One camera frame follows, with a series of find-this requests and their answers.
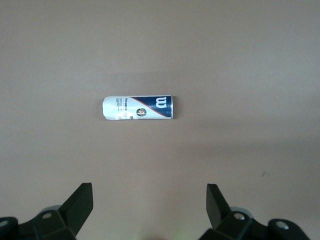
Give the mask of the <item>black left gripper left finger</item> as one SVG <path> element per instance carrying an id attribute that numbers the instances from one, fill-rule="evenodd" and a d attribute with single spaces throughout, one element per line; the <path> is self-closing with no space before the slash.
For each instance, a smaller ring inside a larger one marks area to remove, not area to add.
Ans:
<path id="1" fill-rule="evenodd" d="M 94 207 L 91 183 L 82 183 L 62 204 L 43 209 L 19 224 L 13 216 L 0 218 L 2 240 L 75 240 Z"/>

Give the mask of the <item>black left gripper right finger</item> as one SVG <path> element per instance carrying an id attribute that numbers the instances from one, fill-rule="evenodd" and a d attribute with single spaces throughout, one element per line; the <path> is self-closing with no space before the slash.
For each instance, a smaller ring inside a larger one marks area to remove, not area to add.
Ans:
<path id="1" fill-rule="evenodd" d="M 271 219 L 263 225 L 242 210 L 232 210 L 216 184 L 206 188 L 206 212 L 211 223 L 201 240 L 308 240 L 294 222 Z"/>

